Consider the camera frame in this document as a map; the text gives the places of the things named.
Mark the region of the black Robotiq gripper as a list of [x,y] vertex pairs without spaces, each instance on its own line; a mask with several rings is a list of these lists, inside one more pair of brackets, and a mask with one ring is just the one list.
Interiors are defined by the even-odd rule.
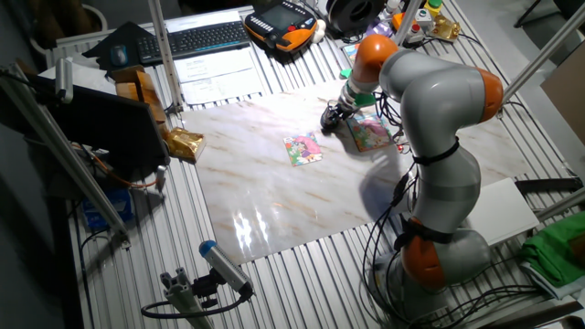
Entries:
[[330,128],[336,128],[338,126],[338,120],[346,120],[351,116],[351,109],[346,108],[341,103],[336,103],[335,105],[330,105],[328,107],[330,111],[329,118],[331,119],[329,124],[329,119],[326,115],[321,117],[321,125],[327,126],[329,124]]

